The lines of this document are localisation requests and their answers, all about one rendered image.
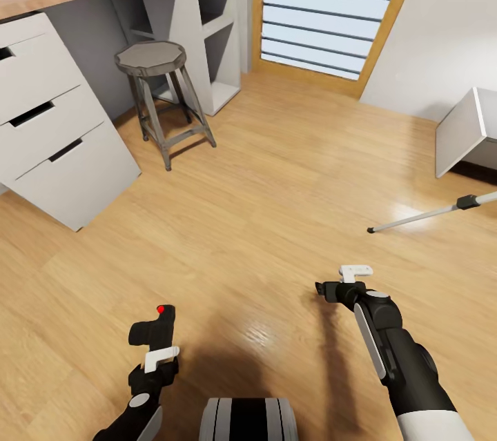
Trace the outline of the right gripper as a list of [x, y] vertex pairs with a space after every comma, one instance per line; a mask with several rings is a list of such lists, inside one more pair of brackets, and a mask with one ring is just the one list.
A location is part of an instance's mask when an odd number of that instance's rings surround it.
[[348, 308], [346, 303], [347, 294], [353, 288], [367, 289], [365, 283], [362, 281], [355, 281], [354, 283], [344, 282], [315, 282], [315, 287], [319, 295], [324, 295], [328, 303], [342, 303]]

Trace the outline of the camera tripod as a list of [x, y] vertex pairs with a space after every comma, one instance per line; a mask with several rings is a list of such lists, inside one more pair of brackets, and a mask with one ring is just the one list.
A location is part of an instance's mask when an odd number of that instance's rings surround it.
[[379, 226], [376, 228], [368, 228], [367, 231], [369, 233], [375, 233], [376, 231], [380, 231], [380, 230], [383, 230], [386, 228], [391, 228], [393, 226], [407, 224], [408, 222], [418, 221], [419, 219], [424, 219], [424, 218], [433, 217], [433, 216], [436, 216], [439, 214], [448, 213], [448, 212], [451, 212], [453, 210], [458, 210], [458, 209], [467, 210], [469, 208], [478, 207], [478, 206], [480, 206], [480, 204], [484, 204], [486, 202], [490, 202], [490, 201], [496, 200], [496, 199], [497, 199], [497, 192], [483, 195], [480, 197], [475, 196], [475, 195], [468, 195], [468, 196], [464, 196], [464, 197], [459, 197], [457, 199], [457, 204], [455, 204], [453, 206], [449, 206], [449, 207], [441, 208], [439, 210], [435, 210], [435, 211], [431, 211], [428, 213], [416, 215], [414, 217], [409, 217], [407, 219], [403, 219], [403, 220], [393, 222], [390, 224], [385, 224], [383, 226]]

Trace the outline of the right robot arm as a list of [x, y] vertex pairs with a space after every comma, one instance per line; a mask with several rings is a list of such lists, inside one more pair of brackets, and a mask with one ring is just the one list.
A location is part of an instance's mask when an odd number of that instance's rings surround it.
[[342, 265], [339, 282], [315, 282], [315, 287], [328, 303], [342, 303], [354, 312], [404, 441], [475, 441], [441, 387], [431, 354], [402, 328], [397, 304], [355, 281], [354, 276], [372, 273], [367, 265]]

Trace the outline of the digital camera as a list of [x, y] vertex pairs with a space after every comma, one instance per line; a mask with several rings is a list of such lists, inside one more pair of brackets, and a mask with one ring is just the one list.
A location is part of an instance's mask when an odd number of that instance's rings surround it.
[[130, 329], [128, 343], [140, 346], [149, 345], [149, 352], [172, 346], [175, 321], [175, 307], [159, 305], [159, 319], [149, 322], [135, 322]]

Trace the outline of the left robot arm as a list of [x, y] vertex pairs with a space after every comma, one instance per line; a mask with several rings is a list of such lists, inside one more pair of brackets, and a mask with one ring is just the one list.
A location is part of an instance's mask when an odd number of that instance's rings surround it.
[[[163, 387], [173, 384], [179, 373], [178, 354], [178, 346], [146, 353], [145, 369], [135, 369], [128, 375], [133, 397], [127, 409], [92, 441], [154, 441], [163, 416], [159, 395]], [[158, 364], [172, 357], [173, 362]]]

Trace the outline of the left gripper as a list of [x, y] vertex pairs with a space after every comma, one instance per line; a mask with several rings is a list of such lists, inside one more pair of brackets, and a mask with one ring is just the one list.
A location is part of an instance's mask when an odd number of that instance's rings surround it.
[[174, 377], [179, 373], [179, 364], [177, 356], [173, 362], [159, 364], [157, 369], [150, 373], [145, 373], [145, 369], [135, 369], [128, 375], [128, 385], [131, 386], [131, 394], [134, 395], [136, 390], [145, 382], [154, 381], [159, 385], [160, 391], [165, 386], [170, 386], [174, 382]]

